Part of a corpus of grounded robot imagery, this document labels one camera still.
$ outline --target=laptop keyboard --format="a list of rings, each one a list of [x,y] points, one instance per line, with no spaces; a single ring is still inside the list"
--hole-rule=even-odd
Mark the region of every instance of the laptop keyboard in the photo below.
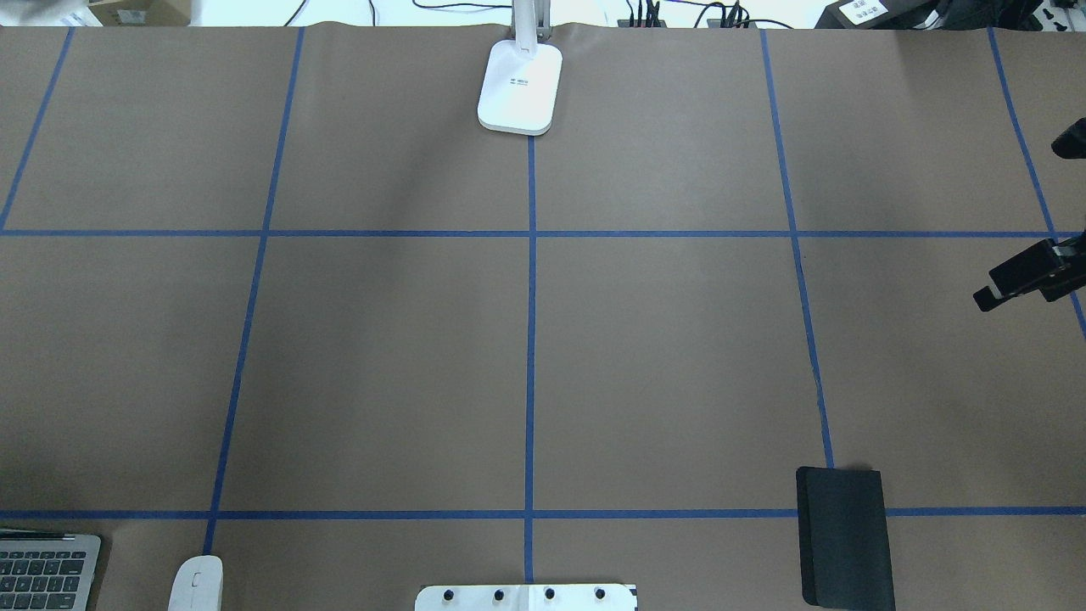
[[[0,551],[0,610],[74,609],[85,551]]]

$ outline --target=white lamp base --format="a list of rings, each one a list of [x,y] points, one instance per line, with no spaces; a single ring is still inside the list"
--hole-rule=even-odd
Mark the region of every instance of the white lamp base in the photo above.
[[[551,128],[561,51],[539,44],[535,56],[502,40],[490,50],[479,96],[479,123],[495,131],[539,136]]]

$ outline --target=white mouse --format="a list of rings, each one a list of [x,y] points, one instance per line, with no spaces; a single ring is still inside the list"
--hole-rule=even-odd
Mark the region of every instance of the white mouse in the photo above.
[[[217,556],[190,558],[177,570],[169,611],[222,611],[223,561]]]

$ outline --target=white plate with holes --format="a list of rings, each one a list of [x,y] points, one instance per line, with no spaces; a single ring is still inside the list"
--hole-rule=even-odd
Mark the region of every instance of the white plate with holes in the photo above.
[[[637,588],[622,584],[427,586],[415,611],[636,611]]]

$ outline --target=brown box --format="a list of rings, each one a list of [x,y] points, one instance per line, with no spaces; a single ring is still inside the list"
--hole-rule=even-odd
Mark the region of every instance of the brown box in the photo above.
[[[189,25],[192,0],[99,0],[90,3],[102,25]]]

